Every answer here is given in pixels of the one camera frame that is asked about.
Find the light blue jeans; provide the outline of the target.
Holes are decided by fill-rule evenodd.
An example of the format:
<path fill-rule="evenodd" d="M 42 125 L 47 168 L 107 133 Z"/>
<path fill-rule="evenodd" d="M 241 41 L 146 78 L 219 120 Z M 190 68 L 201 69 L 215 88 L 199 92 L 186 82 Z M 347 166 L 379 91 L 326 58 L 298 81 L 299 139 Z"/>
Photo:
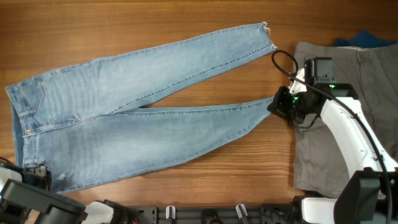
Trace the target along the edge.
<path fill-rule="evenodd" d="M 44 166 L 56 193 L 200 157 L 252 131 L 270 98 L 155 108 L 188 86 L 275 50 L 266 22 L 50 70 L 6 87 L 16 164 Z"/>

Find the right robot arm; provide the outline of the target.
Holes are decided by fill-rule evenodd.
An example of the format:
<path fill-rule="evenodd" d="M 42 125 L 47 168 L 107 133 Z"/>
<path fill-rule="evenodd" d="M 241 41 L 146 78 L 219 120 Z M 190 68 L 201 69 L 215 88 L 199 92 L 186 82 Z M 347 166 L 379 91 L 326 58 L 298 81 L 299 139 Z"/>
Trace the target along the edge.
<path fill-rule="evenodd" d="M 386 152 L 361 109 L 349 83 L 338 83 L 330 57 L 305 61 L 286 73 L 268 111 L 301 127 L 309 114 L 331 131 L 348 168 L 349 181 L 337 199 L 296 197 L 302 223 L 397 223 L 397 162 Z"/>

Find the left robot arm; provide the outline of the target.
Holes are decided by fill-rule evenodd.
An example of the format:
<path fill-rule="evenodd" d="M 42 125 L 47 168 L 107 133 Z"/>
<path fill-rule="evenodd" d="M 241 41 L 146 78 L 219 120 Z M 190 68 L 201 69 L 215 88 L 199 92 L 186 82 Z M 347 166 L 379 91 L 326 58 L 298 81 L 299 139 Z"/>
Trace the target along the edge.
<path fill-rule="evenodd" d="M 84 205 L 50 191 L 51 173 L 45 166 L 21 168 L 1 158 L 1 223 L 23 224 L 38 212 L 37 224 L 136 224 L 134 212 L 116 202 Z"/>

